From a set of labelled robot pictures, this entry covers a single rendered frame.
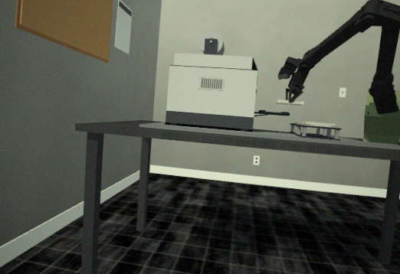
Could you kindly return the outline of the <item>white cylinder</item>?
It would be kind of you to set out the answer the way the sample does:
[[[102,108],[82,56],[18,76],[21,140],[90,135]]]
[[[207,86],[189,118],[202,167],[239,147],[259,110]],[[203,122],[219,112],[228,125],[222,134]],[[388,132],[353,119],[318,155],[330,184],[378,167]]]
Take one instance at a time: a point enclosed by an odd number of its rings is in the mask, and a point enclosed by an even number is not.
[[[205,49],[205,39],[206,38],[214,38],[214,39],[218,39],[218,43],[217,43],[217,54],[219,55],[223,55],[225,52],[225,49],[223,50],[223,38],[222,36],[217,32],[217,31],[206,31],[201,37],[200,37],[200,48],[202,49],[203,53],[204,53],[204,49]],[[221,49],[222,47],[222,49]]]

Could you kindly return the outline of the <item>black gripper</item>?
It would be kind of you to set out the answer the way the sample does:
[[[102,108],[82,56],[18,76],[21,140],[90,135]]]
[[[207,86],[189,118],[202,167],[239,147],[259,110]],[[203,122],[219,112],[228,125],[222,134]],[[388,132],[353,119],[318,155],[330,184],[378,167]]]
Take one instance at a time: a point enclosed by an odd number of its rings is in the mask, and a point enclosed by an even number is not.
[[[302,75],[302,77],[300,78],[299,83],[295,83],[292,81],[292,83],[289,83],[290,85],[288,85],[290,90],[286,88],[286,100],[288,100],[288,93],[289,93],[289,103],[292,103],[301,93],[303,93],[302,89],[304,89],[304,87],[305,87],[305,86],[303,86],[303,84],[307,77],[306,76],[303,77],[303,74],[301,74],[301,75]],[[291,98],[291,93],[294,94],[294,96],[292,98]]]

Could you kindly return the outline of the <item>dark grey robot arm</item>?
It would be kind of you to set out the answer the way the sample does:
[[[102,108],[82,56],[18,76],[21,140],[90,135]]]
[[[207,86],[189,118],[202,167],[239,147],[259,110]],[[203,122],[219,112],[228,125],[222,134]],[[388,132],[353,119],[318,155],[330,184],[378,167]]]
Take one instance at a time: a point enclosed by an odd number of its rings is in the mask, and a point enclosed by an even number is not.
[[[299,83],[302,77],[301,74],[307,77],[310,70],[326,55],[337,49],[355,34],[362,33],[371,26],[382,26],[382,33],[377,70],[373,77],[371,88],[369,88],[369,93],[374,99],[378,114],[398,112],[397,97],[394,85],[392,85],[394,75],[392,74],[390,77],[390,74],[392,73],[400,32],[400,6],[383,0],[368,0],[345,24],[320,44],[308,50],[302,60],[288,57],[284,67],[280,69],[278,79],[288,79],[293,75],[289,83],[292,81]],[[296,70],[297,72],[294,72]]]

